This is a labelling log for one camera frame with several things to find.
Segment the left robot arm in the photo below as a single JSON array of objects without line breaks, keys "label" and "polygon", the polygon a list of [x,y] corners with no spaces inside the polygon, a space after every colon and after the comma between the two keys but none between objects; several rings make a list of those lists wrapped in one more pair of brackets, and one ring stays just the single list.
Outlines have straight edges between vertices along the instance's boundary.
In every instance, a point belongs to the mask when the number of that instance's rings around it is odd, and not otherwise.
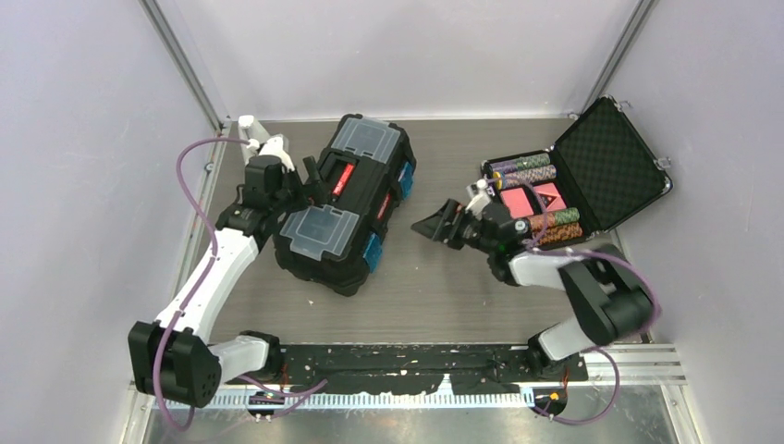
[{"label": "left robot arm", "polygon": [[282,220],[326,201],[329,191],[315,159],[303,162],[307,179],[279,154],[254,156],[245,166],[235,200],[218,216],[208,249],[185,285],[154,321],[139,321],[129,332],[137,391],[202,408],[220,385],[240,376],[271,383],[282,375],[278,337],[244,330],[213,343],[211,334],[229,293]]}]

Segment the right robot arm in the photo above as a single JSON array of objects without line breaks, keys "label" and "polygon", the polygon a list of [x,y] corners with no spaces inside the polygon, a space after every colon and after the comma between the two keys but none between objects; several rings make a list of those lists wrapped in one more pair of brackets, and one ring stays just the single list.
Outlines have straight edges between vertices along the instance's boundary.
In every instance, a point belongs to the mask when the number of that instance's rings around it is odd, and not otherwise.
[{"label": "right robot arm", "polygon": [[525,369],[540,379],[553,378],[582,352],[640,332],[657,312],[646,284],[615,246],[582,252],[535,248],[531,224],[501,203],[474,213],[449,199],[411,228],[451,249],[485,253],[494,277],[507,285],[565,292],[571,317],[528,339],[522,354]]}]

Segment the black plastic toolbox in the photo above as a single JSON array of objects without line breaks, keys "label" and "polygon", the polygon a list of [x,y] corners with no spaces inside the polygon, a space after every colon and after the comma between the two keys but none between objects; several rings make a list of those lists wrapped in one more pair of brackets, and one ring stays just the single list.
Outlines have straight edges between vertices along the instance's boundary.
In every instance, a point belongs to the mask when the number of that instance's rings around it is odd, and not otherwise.
[{"label": "black plastic toolbox", "polygon": [[317,162],[322,205],[292,213],[274,237],[277,264],[350,297],[375,271],[388,224],[409,196],[417,160],[400,125],[343,116]]}]

